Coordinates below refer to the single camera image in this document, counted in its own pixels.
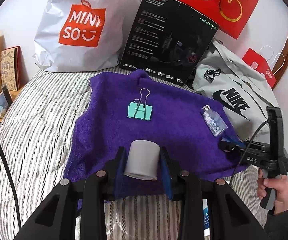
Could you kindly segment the person's right hand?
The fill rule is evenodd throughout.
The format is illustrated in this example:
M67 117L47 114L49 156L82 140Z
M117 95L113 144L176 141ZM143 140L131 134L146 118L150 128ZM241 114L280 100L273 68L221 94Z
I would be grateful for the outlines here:
M274 215L279 215L288 210L288 176L279 178L264 178L263 170L258 169L257 195L262 200L266 196L266 189L275 190Z

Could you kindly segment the person's right forearm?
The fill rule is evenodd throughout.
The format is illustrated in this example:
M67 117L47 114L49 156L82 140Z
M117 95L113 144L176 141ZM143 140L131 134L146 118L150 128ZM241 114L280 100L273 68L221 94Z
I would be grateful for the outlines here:
M288 210L275 215L275 208L270 210L267 215L264 230L271 240L288 239Z

